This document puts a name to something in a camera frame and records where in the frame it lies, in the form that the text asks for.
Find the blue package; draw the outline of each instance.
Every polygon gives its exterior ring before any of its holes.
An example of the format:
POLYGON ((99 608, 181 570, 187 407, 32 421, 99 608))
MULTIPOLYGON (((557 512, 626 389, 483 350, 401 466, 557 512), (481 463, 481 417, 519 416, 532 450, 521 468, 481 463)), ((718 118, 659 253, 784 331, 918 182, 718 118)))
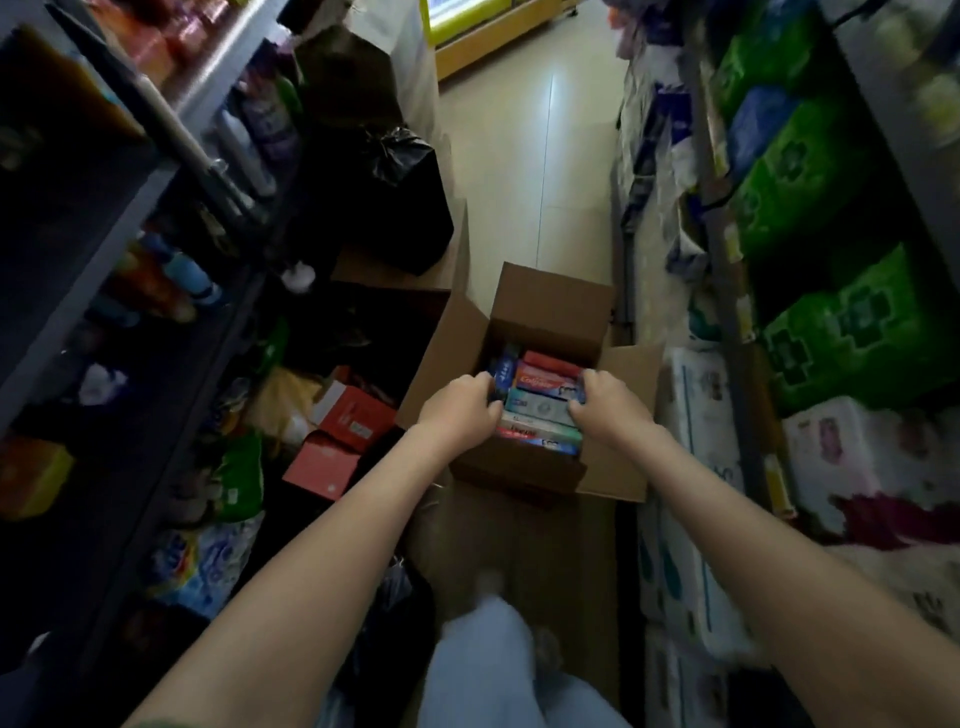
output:
POLYGON ((727 132, 730 174, 736 184, 750 172, 800 102, 779 86, 751 88, 727 132))
POLYGON ((503 348, 503 353, 496 360, 496 366, 493 374, 493 398, 495 400, 507 400, 510 394, 510 388, 514 386, 514 375, 516 374, 516 363, 520 359, 520 347, 516 344, 507 344, 503 348))

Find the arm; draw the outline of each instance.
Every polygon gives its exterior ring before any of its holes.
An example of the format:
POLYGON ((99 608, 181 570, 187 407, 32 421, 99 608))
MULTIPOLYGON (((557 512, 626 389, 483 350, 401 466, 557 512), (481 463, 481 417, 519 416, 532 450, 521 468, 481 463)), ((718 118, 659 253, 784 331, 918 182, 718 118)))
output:
POLYGON ((960 723, 960 647, 701 465, 619 379, 585 383, 574 420, 649 475, 818 725, 960 723))
POLYGON ((312 726, 433 478, 486 440, 489 374, 454 379, 397 445, 284 548, 180 658, 126 726, 312 726))

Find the black garbage bag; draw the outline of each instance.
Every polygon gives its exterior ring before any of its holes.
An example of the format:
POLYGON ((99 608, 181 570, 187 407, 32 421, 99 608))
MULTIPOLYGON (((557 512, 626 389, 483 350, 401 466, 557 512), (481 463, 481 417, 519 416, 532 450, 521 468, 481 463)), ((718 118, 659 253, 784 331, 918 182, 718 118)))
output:
POLYGON ((453 218, 437 153, 409 129, 367 133, 360 149, 358 242, 401 271, 422 275, 446 251, 453 218))
POLYGON ((353 706, 354 728, 399 725, 433 655, 435 616, 426 579, 396 558, 336 679, 353 706))

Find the toothpaste box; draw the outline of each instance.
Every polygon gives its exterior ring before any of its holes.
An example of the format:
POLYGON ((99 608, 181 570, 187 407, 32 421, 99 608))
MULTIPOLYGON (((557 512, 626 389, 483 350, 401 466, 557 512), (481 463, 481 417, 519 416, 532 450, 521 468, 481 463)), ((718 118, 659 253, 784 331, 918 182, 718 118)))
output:
POLYGON ((508 440, 519 440, 520 442, 536 445, 540 448, 552 449, 556 452, 565 452, 567 455, 576 455, 580 452, 580 449, 576 446, 561 442, 560 440, 546 440, 542 437, 528 435, 526 432, 517 432, 511 429, 504 429, 503 427, 498 427, 496 434, 508 440))
POLYGON ((542 438, 543 440, 556 440, 557 442, 568 443, 577 450, 584 442, 584 436, 580 430, 575 427, 558 425, 547 420, 539 420, 536 417, 527 415, 518 415, 516 412, 504 412, 500 416, 500 427, 511 432, 519 432, 529 437, 542 438))
POLYGON ((577 426, 567 411, 566 400, 555 400, 546 395, 524 392, 516 387, 511 388, 510 395, 507 397, 507 409, 518 415, 539 417, 541 420, 549 420, 569 427, 577 426))
POLYGON ((570 376, 574 379, 580 376, 584 370, 583 367, 578 367, 576 364, 571 364, 568 361, 555 359, 552 356, 547 356, 545 353, 524 352, 523 361, 538 369, 554 372, 558 375, 570 376))
POLYGON ((572 376, 547 372, 545 369, 531 366, 524 361, 516 365, 514 386, 527 392, 534 392, 558 400, 582 400, 580 386, 572 376))

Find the plastic bag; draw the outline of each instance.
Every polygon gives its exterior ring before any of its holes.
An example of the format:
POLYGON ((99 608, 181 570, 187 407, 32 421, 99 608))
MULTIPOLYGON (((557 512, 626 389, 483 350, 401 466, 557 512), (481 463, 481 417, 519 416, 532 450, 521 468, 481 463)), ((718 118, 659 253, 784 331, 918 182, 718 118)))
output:
POLYGON ((263 513, 239 523, 165 531, 145 577, 147 596, 213 619, 247 565, 263 513))
POLYGON ((401 271, 420 276, 446 252, 453 218, 433 147, 400 127, 367 134, 356 190, 363 210, 354 239, 401 271))
POLYGON ((433 654, 435 617, 426 579, 395 559, 335 683, 353 705, 356 728, 400 723, 433 654))

